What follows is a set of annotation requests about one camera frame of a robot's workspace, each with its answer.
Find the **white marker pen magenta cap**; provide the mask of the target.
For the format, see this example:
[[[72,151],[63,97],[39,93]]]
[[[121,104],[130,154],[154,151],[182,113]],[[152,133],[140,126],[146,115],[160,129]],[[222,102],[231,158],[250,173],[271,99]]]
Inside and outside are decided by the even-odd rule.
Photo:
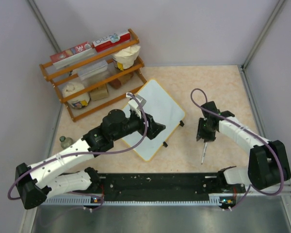
[[[201,164],[204,163],[204,159],[205,159],[205,156],[206,156],[207,145],[208,145],[207,142],[204,143],[203,152],[202,152],[202,158],[201,158]]]

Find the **yellow framed whiteboard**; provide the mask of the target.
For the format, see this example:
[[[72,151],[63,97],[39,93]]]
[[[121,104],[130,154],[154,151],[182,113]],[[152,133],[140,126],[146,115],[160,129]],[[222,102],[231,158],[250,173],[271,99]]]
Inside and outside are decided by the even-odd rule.
[[[144,111],[152,115],[155,122],[166,126],[154,139],[145,138],[134,149],[144,161],[150,161],[161,147],[164,148],[163,142],[167,143],[170,135],[180,126],[179,122],[185,118],[185,111],[155,79],[149,80],[137,95],[146,100]]]

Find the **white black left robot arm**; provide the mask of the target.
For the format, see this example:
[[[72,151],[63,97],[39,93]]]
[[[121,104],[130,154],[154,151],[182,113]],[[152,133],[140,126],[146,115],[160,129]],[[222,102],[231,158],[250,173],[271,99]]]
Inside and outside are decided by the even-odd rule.
[[[52,157],[31,165],[22,163],[16,167],[16,188],[23,207],[33,209],[47,199],[68,192],[93,193],[100,188],[100,177],[93,168],[66,174],[70,168],[99,155],[109,155],[114,142],[133,133],[141,139],[132,148],[139,146],[145,138],[156,138],[166,128],[145,112],[130,110],[126,117],[122,110],[111,110],[102,123],[83,135],[74,144]]]

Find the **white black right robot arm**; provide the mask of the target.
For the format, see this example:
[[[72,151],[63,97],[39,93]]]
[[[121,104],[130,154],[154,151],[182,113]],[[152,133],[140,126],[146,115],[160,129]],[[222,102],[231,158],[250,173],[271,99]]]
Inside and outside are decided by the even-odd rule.
[[[291,178],[285,145],[259,136],[241,124],[230,111],[221,112],[213,101],[200,106],[203,117],[199,119],[196,139],[213,142],[216,133],[224,134],[248,154],[246,167],[229,167],[221,170],[217,187],[228,192],[235,184],[252,185],[263,190]]]

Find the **reddish brown sponge stack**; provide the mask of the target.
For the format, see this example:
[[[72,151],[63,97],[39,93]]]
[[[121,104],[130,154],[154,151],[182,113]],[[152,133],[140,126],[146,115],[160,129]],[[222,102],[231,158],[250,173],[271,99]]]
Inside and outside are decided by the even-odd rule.
[[[125,85],[132,77],[133,77],[133,73],[123,75],[119,78],[116,78],[116,79],[110,81],[109,85],[114,89],[119,89],[120,87]]]

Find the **tan sponge stack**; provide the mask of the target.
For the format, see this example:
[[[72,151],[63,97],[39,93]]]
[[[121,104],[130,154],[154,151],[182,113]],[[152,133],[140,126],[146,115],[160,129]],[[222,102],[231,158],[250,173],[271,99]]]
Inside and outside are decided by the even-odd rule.
[[[90,95],[90,98],[92,101],[107,98],[109,96],[108,88],[105,84],[101,85],[101,86],[93,89],[92,91],[90,91],[89,95]]]

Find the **upper white paper-lid jar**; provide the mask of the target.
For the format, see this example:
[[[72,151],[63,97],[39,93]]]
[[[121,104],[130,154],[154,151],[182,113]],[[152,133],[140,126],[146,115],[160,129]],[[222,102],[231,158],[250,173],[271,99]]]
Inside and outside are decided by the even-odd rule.
[[[124,71],[133,66],[139,55],[141,46],[133,45],[118,51],[112,55],[115,68]]]

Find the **clear plastic box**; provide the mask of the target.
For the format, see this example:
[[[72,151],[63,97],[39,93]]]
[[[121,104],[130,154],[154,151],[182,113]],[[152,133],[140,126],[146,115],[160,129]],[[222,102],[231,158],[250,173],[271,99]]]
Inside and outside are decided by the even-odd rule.
[[[106,60],[102,60],[98,63],[86,66],[77,72],[78,77],[81,81],[84,81],[87,78],[90,78],[94,75],[97,75],[101,72],[106,71],[108,68],[108,63]]]

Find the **orange wooden shelf rack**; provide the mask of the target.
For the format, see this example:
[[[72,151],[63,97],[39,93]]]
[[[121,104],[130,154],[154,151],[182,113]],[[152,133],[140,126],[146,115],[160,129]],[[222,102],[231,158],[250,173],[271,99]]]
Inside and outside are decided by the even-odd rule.
[[[40,64],[45,80],[52,84],[72,121],[124,99],[123,85],[134,74],[147,82],[140,71],[144,62],[138,44],[138,36],[128,29],[83,42]]]

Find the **small glass bottle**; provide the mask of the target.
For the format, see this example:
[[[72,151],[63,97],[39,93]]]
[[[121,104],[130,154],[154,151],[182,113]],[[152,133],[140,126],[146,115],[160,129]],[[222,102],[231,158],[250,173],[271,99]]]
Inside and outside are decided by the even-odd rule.
[[[60,140],[60,143],[61,143],[61,148],[64,149],[64,150],[66,148],[72,146],[75,143],[75,141],[71,137],[61,136],[59,138],[59,140]]]

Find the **red white wrap box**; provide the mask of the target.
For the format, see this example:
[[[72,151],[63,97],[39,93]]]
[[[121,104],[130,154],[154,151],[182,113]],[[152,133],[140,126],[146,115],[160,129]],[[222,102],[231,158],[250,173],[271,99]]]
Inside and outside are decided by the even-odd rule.
[[[100,39],[96,39],[92,42],[92,45],[96,52],[102,52],[129,40],[130,33],[128,30],[126,30],[122,32],[111,33]]]

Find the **red foil wrap box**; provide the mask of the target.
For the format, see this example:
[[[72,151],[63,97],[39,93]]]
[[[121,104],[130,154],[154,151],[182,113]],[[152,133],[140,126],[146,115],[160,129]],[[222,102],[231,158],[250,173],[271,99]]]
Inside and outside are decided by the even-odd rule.
[[[60,53],[51,55],[50,60],[56,69],[61,69],[94,54],[91,44],[86,41]]]

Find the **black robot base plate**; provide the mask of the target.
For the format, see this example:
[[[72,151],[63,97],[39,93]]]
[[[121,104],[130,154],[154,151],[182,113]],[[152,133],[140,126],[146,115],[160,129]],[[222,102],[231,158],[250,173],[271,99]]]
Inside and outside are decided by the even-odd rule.
[[[245,188],[227,184],[219,173],[102,173],[93,188],[78,192],[103,194],[106,201],[202,201]]]

